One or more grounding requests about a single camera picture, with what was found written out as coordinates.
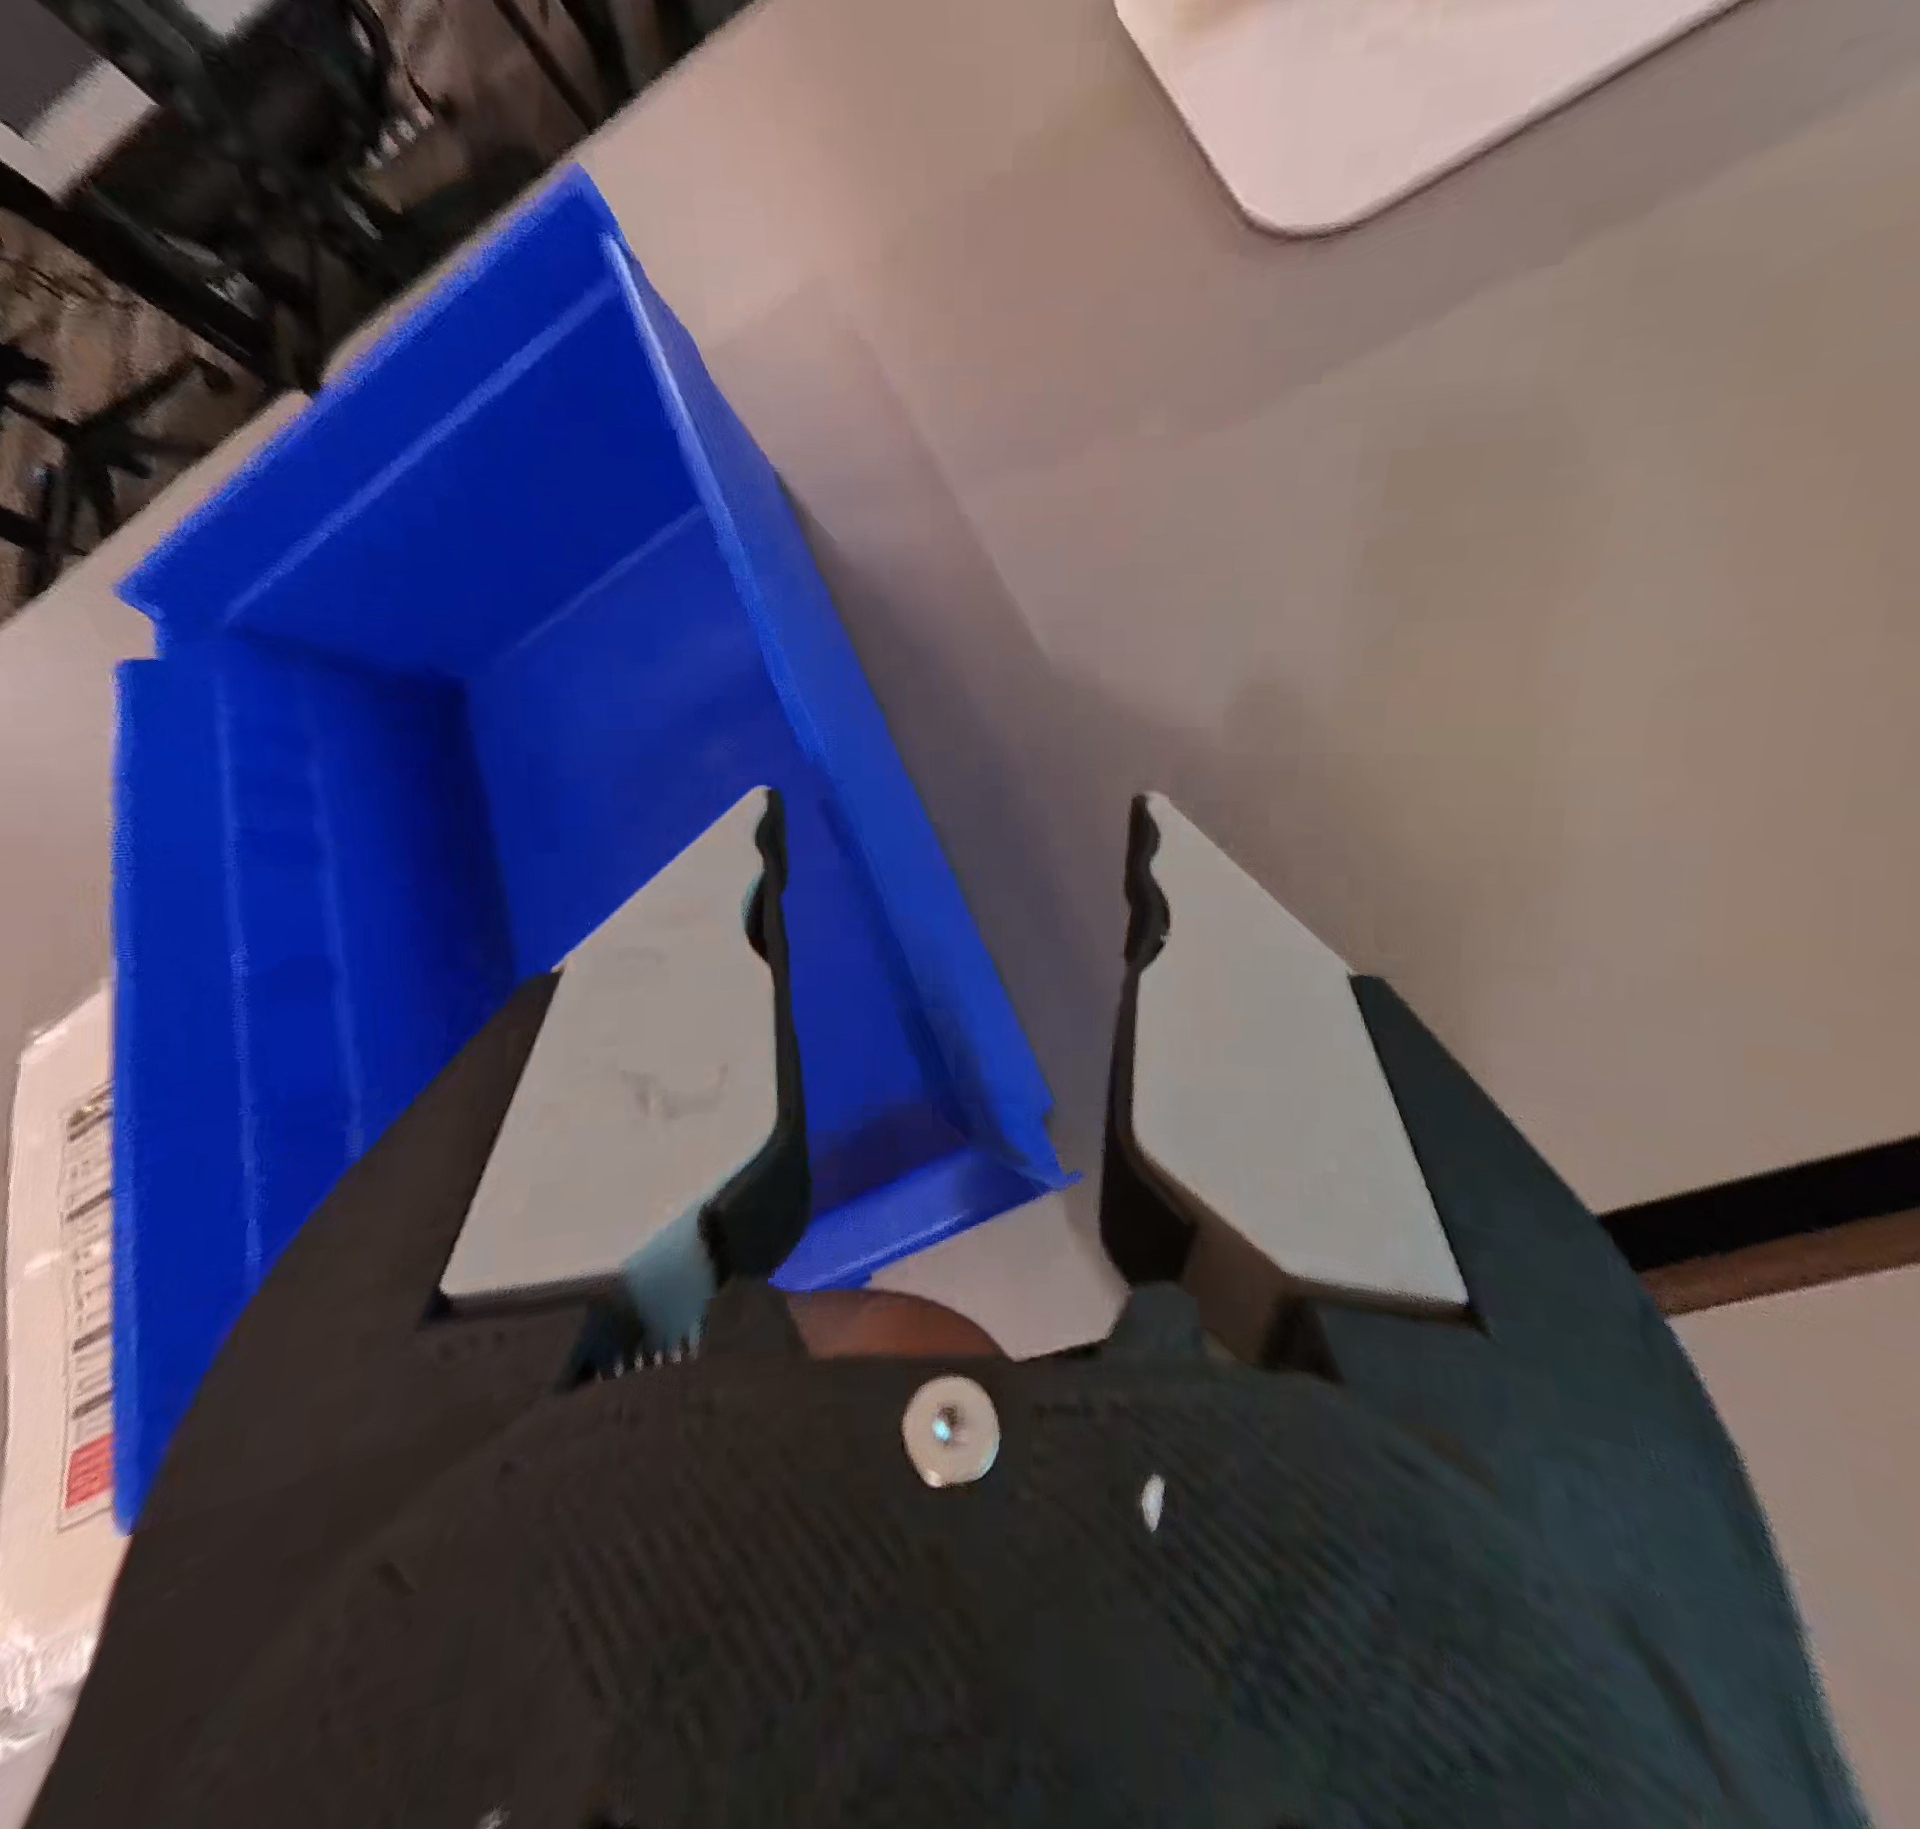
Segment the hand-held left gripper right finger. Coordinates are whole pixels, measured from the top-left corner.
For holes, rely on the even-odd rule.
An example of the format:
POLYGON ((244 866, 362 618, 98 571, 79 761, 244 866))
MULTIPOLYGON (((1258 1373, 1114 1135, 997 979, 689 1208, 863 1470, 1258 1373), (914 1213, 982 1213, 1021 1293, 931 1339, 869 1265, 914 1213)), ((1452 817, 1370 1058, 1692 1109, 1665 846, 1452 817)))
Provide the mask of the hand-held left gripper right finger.
POLYGON ((1471 1292, 1354 970, 1163 794, 1137 797, 1097 1231, 1228 1353, 1308 1303, 1462 1322, 1471 1292))

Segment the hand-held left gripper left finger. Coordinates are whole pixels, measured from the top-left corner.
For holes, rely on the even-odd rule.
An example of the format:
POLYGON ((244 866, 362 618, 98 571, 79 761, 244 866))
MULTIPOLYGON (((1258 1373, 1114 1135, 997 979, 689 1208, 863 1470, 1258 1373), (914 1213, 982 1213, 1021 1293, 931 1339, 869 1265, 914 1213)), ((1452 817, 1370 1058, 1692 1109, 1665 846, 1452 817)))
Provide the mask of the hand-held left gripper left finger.
POLYGON ((704 1336, 810 1219, 783 896, 754 785, 556 970, 440 1292, 492 1312, 586 1300, 590 1336, 704 1336))

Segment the blue plastic bin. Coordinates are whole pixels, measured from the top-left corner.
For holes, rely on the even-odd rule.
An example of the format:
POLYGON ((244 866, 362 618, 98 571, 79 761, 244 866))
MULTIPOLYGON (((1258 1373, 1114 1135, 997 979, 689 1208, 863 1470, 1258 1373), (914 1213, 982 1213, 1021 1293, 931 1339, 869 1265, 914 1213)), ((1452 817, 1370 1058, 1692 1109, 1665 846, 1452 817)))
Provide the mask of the blue plastic bin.
POLYGON ((854 1288, 1068 1182, 1052 1093, 777 466, 578 169, 120 584, 113 1511, 334 1182, 746 790, 781 794, 854 1288))

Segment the white paper label sheet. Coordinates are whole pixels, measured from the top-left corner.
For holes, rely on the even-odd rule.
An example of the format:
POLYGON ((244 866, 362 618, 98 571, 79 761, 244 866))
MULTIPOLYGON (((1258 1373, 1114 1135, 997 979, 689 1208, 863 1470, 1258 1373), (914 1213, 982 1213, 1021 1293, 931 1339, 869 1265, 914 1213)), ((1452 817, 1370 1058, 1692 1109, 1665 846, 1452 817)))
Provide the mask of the white paper label sheet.
POLYGON ((5 1206, 3 1756, 62 1728, 120 1572, 113 999, 31 1037, 5 1206))

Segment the black tripod stands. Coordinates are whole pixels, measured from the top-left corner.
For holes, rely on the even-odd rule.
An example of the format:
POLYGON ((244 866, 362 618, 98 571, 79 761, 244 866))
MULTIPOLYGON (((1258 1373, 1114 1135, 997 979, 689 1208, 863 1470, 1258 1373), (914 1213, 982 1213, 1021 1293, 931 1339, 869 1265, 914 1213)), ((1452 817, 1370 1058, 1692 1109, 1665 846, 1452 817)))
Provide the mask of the black tripod stands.
POLYGON ((288 0, 64 202, 3 172, 5 617, 753 0, 288 0))

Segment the white stand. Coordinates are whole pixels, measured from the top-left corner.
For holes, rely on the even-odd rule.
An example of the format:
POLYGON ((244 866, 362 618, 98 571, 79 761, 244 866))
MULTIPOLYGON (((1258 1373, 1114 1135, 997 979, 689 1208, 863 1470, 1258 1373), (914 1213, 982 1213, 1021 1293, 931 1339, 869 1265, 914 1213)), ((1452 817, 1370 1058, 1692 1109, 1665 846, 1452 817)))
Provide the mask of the white stand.
POLYGON ((1364 226, 1748 0, 1114 0, 1246 222, 1364 226))

